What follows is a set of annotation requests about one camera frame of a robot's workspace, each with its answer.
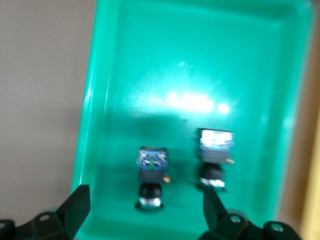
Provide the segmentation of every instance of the bolt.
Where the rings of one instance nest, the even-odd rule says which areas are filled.
[[[231,219],[232,222],[234,222],[234,223],[236,223],[236,224],[241,222],[240,217],[238,217],[238,216],[236,216],[236,215],[232,215],[232,216],[230,217],[230,219]]]
[[[278,223],[272,223],[271,228],[277,232],[283,232],[284,228]]]

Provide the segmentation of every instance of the small electronic component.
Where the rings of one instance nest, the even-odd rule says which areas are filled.
[[[200,138],[200,156],[203,166],[200,172],[201,183],[216,188],[224,188],[224,174],[220,165],[233,164],[230,159],[234,145],[234,133],[230,131],[203,129]]]
[[[162,186],[169,183],[170,177],[166,173],[168,167],[168,152],[163,147],[141,147],[136,161],[138,165],[139,209],[161,209]]]

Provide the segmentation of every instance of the green tray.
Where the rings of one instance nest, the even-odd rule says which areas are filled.
[[[89,184],[80,239],[196,240],[199,129],[233,131],[226,208],[258,226],[281,200],[315,18],[307,0],[98,0],[72,190]],[[134,208],[141,146],[166,147],[165,208]]]

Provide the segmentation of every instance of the green plastic bin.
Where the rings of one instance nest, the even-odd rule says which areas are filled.
[[[275,219],[314,6],[308,0],[98,0],[72,191],[82,240],[196,240],[206,231],[199,129],[233,131],[227,208]],[[165,208],[134,208],[141,146],[166,147]]]

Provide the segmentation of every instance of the black bracket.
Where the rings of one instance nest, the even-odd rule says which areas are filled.
[[[239,214],[228,213],[211,186],[203,190],[203,213],[209,231],[199,240],[301,240],[283,222],[268,221],[260,228]]]
[[[80,185],[55,212],[41,213],[17,227],[13,220],[0,220],[0,240],[72,240],[90,208],[89,185]]]

